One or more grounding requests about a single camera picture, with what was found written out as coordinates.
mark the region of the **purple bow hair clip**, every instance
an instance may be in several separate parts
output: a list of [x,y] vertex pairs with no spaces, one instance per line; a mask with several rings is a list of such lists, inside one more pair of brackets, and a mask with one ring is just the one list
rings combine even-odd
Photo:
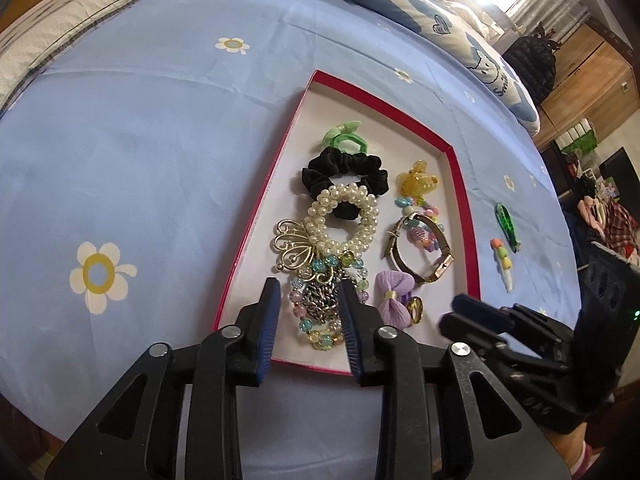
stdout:
[[411,325],[411,315],[399,300],[413,290],[413,277],[399,270],[382,270],[376,275],[376,286],[385,294],[378,306],[382,321],[400,330]]

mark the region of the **curtain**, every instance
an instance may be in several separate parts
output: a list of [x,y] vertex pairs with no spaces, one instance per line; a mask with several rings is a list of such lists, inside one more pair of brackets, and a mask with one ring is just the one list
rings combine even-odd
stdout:
[[589,15],[582,0],[517,0],[507,10],[521,33],[530,34],[542,22],[547,32],[556,30],[551,36],[554,41],[569,38]]

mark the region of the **green hair tie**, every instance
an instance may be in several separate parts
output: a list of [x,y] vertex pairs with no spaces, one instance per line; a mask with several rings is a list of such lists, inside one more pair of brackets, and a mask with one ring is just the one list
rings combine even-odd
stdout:
[[498,219],[498,224],[500,224],[502,232],[504,232],[504,235],[507,237],[509,247],[514,253],[517,253],[520,250],[520,242],[516,238],[516,231],[511,221],[511,215],[501,202],[495,205],[495,217]]
[[[367,141],[355,132],[361,121],[348,121],[334,126],[322,138],[322,146],[331,146],[347,153],[367,153]],[[347,147],[340,147],[343,142],[348,142]]]

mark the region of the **bed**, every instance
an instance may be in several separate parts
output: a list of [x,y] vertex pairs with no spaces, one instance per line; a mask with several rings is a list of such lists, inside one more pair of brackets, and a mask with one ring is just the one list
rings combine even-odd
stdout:
[[[530,133],[439,46],[349,0],[131,0],[98,25],[31,60],[0,119],[0,392],[45,430],[68,438],[152,343],[209,333],[314,70],[453,145],[484,301],[574,325],[572,244]],[[511,294],[489,245],[497,202],[523,245]],[[104,304],[73,279],[97,248],[125,282]],[[244,477],[372,478],[381,400],[349,377],[274,365],[239,393]]]

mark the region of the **flower pattern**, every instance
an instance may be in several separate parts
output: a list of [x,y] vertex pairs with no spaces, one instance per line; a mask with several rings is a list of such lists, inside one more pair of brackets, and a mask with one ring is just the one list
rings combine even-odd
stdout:
[[505,175],[504,176],[504,183],[506,184],[506,186],[511,189],[513,192],[516,191],[516,185],[513,183],[513,180],[511,180],[511,177],[509,175]]
[[411,79],[411,76],[408,75],[407,72],[405,72],[404,70],[400,70],[399,68],[396,68],[396,75],[402,79],[402,81],[406,81],[407,83],[413,83],[414,80]]
[[[122,274],[132,278],[138,273],[131,264],[118,265],[120,250],[116,244],[108,243],[96,250],[91,242],[78,247],[80,267],[71,271],[69,284],[76,294],[84,293],[84,304],[92,314],[101,314],[107,308],[107,297],[113,301],[124,300],[129,291],[127,280]],[[91,270],[101,267],[106,277],[102,283],[95,283]]]
[[249,45],[247,45],[242,38],[220,38],[216,43],[216,48],[226,50],[232,54],[239,52],[244,55],[249,49]]

